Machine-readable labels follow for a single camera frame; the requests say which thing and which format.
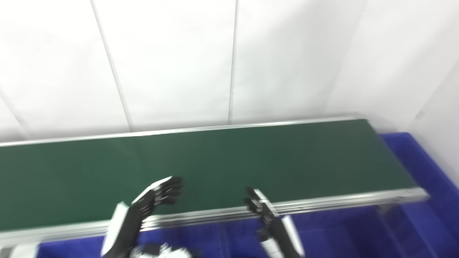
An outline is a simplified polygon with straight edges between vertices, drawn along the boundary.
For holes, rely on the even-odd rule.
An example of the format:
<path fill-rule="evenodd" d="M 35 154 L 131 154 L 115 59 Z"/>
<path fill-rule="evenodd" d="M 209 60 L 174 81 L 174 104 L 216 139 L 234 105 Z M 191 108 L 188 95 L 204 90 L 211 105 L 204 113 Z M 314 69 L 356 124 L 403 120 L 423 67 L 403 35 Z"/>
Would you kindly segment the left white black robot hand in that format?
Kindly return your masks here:
<path fill-rule="evenodd" d="M 145 219 L 163 204 L 172 205 L 181 194 L 183 180 L 169 176 L 151 183 L 130 205 L 116 205 L 105 234 L 100 256 L 102 258 L 129 258 L 138 246 L 137 240 Z"/>

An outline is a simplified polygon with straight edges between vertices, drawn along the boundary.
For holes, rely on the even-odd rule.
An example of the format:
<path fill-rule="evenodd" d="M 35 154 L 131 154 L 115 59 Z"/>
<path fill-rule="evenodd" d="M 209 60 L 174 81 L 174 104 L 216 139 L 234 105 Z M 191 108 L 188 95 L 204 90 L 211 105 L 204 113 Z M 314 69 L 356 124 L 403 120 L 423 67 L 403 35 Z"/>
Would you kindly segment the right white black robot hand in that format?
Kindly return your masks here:
<path fill-rule="evenodd" d="M 306 253 L 290 215 L 280 215 L 262 191 L 246 188 L 246 208 L 257 215 L 262 227 L 257 238 L 269 258 L 305 258 Z"/>

